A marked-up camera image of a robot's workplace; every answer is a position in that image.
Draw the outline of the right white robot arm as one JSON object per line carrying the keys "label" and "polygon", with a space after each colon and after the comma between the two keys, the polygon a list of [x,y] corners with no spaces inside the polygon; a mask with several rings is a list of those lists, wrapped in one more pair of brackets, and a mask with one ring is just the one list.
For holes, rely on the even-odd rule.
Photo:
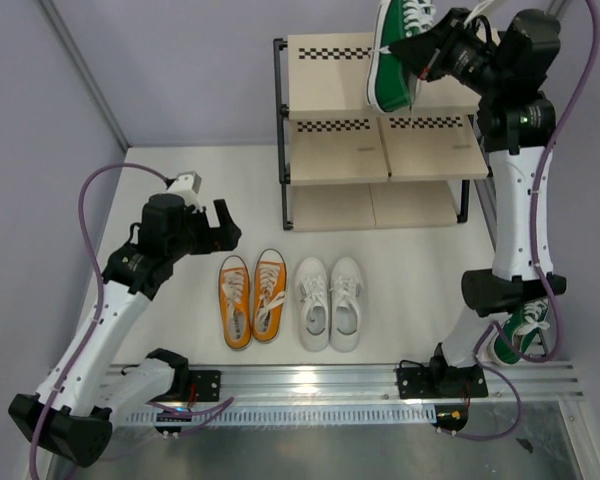
{"label": "right white robot arm", "polygon": [[546,328],[565,277],[554,271],[547,233],[548,174],[561,125],[542,92],[560,50],[559,21],[537,9],[517,13],[500,39],[478,34],[484,5],[452,8],[429,31],[396,40],[387,51],[425,82],[451,76],[480,97],[478,127],[496,193],[496,243],[491,267],[463,274],[461,290],[473,317],[461,317],[438,344],[428,385],[450,397],[484,371],[483,343],[496,333],[512,355],[530,363],[554,357],[524,352],[516,337]]}

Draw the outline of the white sneaker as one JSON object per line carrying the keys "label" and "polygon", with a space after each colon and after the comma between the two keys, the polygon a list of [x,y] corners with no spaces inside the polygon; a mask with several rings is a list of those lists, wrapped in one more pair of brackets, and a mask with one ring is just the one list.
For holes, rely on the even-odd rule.
{"label": "white sneaker", "polygon": [[330,343],[337,351],[351,352],[358,345],[363,290],[363,278],[358,264],[349,257],[339,259],[330,278]]}
{"label": "white sneaker", "polygon": [[328,276],[323,263],[314,257],[302,260],[293,287],[301,343],[310,352],[324,350],[329,344],[330,308]]}

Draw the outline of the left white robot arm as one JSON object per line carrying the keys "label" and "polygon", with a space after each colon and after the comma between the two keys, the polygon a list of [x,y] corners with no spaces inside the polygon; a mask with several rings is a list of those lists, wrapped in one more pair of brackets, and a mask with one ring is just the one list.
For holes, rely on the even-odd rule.
{"label": "left white robot arm", "polygon": [[102,381],[121,343],[158,290],[187,255],[234,250],[241,231],[225,200],[213,202],[219,224],[177,194],[155,194],[129,239],[114,251],[101,293],[60,362],[33,394],[18,394],[9,416],[32,445],[86,468],[128,414],[159,397],[183,399],[189,390],[186,357],[158,348],[116,387]]}

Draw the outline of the green sneaker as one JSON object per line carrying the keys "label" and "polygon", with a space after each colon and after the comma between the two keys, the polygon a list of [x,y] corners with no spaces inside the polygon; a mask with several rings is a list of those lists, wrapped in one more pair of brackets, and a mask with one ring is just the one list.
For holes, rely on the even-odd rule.
{"label": "green sneaker", "polygon": [[436,7],[431,1],[379,3],[366,82],[367,103],[376,112],[388,114],[413,105],[418,80],[404,72],[402,62],[389,51],[389,46],[430,30],[435,14]]}
{"label": "green sneaker", "polygon": [[550,328],[547,321],[549,303],[547,299],[539,299],[524,304],[502,324],[502,330],[514,349],[496,334],[489,345],[491,360],[501,366],[514,365],[520,357],[514,351],[526,354],[529,347],[539,336]]}

